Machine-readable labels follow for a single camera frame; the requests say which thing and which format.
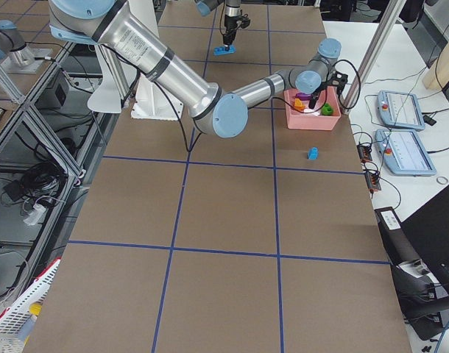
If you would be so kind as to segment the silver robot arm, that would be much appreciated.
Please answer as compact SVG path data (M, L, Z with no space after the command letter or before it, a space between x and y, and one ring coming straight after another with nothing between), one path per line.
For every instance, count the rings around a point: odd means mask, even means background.
M290 88L310 94L334 86L343 91L347 75L335 65L341 43L324 39L307 65L280 70L227 93L206 82L153 33L127 1L50 1L52 35L65 41L103 45L112 49L150 82L155 82L188 108L202 133L233 138L247 125L248 110Z
M210 15L212 11L218 7L222 8L220 20L224 21L224 30L219 25L219 30L222 35L223 44L214 49L215 55L232 54L235 52L233 45L236 39L236 34L239 29L246 29L251 20L248 14L244 14L241 8L240 1L233 0L204 0L195 1L197 9L201 16Z

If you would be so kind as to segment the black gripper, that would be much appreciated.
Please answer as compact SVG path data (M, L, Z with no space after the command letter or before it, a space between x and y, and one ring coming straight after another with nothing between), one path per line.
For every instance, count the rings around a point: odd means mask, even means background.
M235 39L235 32L238 29L246 29L250 25L248 15L224 16L225 33L222 36L224 46L232 46Z
M343 74L339 71L334 71L324 82L321 83L321 85L311 94L311 98L309 100L308 107L309 108L315 108L316 103L319 99L319 94L326 90L328 87L335 87L336 88L336 95L338 98L341 97L345 85L348 82L348 75Z

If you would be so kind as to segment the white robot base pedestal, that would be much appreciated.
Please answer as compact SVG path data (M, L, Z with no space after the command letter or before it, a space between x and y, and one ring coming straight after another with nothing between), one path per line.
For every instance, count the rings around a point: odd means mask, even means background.
M159 88L122 63L113 52L95 47L102 70L102 81L88 100L88 108L100 113L120 113L133 102L131 116L137 119L174 121L183 110L182 103L172 95L165 97Z

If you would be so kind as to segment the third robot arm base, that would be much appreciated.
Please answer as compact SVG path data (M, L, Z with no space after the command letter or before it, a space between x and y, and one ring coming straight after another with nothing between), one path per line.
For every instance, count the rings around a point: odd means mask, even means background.
M8 20L0 20L0 65L10 74L35 74L51 49L30 47L17 26Z

